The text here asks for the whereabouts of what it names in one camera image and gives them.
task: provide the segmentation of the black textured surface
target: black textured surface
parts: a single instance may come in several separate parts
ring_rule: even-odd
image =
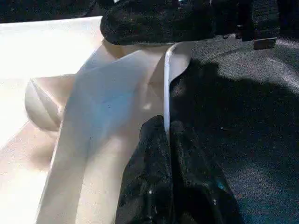
[[[213,38],[236,26],[236,0],[122,0],[101,22],[107,41],[118,45]]]
[[[278,37],[277,0],[252,0],[252,20],[255,40]]]
[[[113,0],[0,0],[0,23],[103,15]]]
[[[155,116],[143,124],[140,142],[124,170],[115,223],[172,223],[172,190],[163,117]]]
[[[299,0],[278,0],[280,34],[299,38]]]
[[[170,142],[174,202],[180,224],[242,224],[237,202],[225,176],[196,132],[171,123]]]
[[[207,46],[198,52],[206,49],[213,51]],[[252,61],[242,63],[241,54],[245,57],[249,53]],[[221,63],[227,67],[219,67],[213,60],[192,60],[171,83],[171,120],[194,127],[200,147],[223,170],[246,224],[297,224],[299,96],[291,90],[298,80],[283,82],[293,74],[284,70],[288,64],[274,60],[277,74],[273,75],[279,76],[273,78],[278,84],[261,82],[271,80],[272,69],[271,64],[268,70],[261,68],[267,63],[262,55],[236,47],[223,54]],[[229,62],[229,57],[236,63]],[[292,62],[291,51],[286,53],[285,61],[293,68],[298,66]]]

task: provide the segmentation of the white plastic panel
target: white plastic panel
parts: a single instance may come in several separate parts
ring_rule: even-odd
[[[54,139],[28,122],[0,149],[1,224],[34,222],[54,145]]]
[[[0,24],[0,77],[76,73],[100,46],[101,16]]]
[[[0,151],[28,121],[24,108],[27,80],[0,78]]]
[[[78,74],[86,73],[94,68],[101,68],[125,56],[128,51],[140,48],[139,46],[116,46],[103,40]],[[39,129],[47,132],[50,136],[57,137],[64,107],[70,96],[74,80],[74,75],[40,77],[31,79],[27,85],[25,93],[27,116]]]
[[[163,114],[167,48],[139,50],[79,75],[65,108],[37,224],[111,223],[140,127]]]

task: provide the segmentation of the black fabric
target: black fabric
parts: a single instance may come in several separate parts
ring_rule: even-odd
[[[174,202],[180,224],[242,224],[238,204],[220,167],[191,126],[170,128]]]
[[[246,224],[297,224],[299,96],[249,78],[220,76],[217,64],[192,60],[171,82],[171,121],[194,127],[196,142],[219,164]]]
[[[95,0],[0,0],[0,23],[100,15]]]
[[[198,141],[175,121],[170,150],[163,117],[147,121],[123,173],[115,223],[242,224],[221,169]]]
[[[280,33],[299,38],[299,0],[278,0]]]
[[[143,124],[140,142],[124,170],[115,223],[172,223],[172,189],[163,117],[156,116]]]
[[[252,0],[252,20],[254,39],[278,37],[278,3],[277,0]]]
[[[232,33],[237,0],[122,0],[101,22],[107,41],[117,45],[194,41]]]

